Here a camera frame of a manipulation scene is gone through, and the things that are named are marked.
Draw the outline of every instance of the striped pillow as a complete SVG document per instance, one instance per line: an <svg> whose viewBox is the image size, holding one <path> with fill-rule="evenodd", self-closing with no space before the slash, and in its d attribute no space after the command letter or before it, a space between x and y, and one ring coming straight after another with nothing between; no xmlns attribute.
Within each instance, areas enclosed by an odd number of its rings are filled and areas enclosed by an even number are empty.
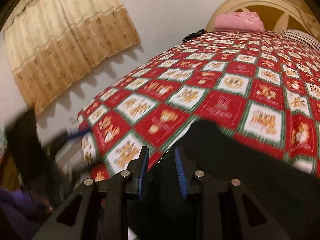
<svg viewBox="0 0 320 240"><path fill-rule="evenodd" d="M311 49L314 49L316 51L320 52L320 42L310 36L307 33L304 33L302 31L298 30L290 30L290 29L283 29L284 34L283 37L287 38L291 41L299 42L302 45L305 45Z"/></svg>

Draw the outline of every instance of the red checkered blanket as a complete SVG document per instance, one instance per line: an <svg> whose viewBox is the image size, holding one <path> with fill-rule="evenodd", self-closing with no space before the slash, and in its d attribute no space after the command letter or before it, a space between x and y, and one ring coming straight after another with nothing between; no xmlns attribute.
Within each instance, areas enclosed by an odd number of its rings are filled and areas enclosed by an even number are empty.
<svg viewBox="0 0 320 240"><path fill-rule="evenodd" d="M169 49L79 112L79 127L92 127L85 158L105 162L92 177L125 169L143 145L152 165L200 118L319 176L319 69L319 52L273 32L212 32Z"/></svg>

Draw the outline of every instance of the purple cloth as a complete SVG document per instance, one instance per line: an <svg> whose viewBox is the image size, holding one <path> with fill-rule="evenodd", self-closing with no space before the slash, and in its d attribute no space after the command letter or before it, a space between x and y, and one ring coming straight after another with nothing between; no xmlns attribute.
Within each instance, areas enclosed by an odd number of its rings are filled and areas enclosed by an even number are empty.
<svg viewBox="0 0 320 240"><path fill-rule="evenodd" d="M38 231L40 223L27 217L37 215L44 206L36 202L33 204L28 192L10 192L0 187L0 208L21 239L29 240Z"/></svg>

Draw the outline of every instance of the wooden headboard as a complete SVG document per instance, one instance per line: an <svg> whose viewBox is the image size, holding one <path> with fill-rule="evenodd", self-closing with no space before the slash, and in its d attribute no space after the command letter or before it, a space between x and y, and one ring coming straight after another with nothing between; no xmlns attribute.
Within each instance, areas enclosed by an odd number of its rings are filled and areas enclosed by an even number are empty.
<svg viewBox="0 0 320 240"><path fill-rule="evenodd" d="M282 33L284 28L308 33L301 13L286 0L227 0L211 16L206 31L214 30L214 21L220 14L241 11L256 12L267 31Z"/></svg>

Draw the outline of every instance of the silver bolt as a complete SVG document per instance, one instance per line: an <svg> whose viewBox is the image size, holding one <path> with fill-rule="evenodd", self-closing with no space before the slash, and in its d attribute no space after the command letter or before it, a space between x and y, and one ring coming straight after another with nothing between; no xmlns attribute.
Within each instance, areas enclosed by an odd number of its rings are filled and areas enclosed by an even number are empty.
<svg viewBox="0 0 320 240"><path fill-rule="evenodd" d="M239 181L239 179L233 179L231 183L233 186L239 186L241 184L241 181Z"/></svg>
<svg viewBox="0 0 320 240"><path fill-rule="evenodd" d="M199 178L203 177L204 176L204 172L203 171L196 171L195 172L195 175Z"/></svg>
<svg viewBox="0 0 320 240"><path fill-rule="evenodd" d="M93 183L93 179L87 178L83 182L86 186L90 186Z"/></svg>
<svg viewBox="0 0 320 240"><path fill-rule="evenodd" d="M121 171L121 172L120 172L120 175L121 175L122 177L128 177L128 176L130 175L130 171L127 171L127 170Z"/></svg>

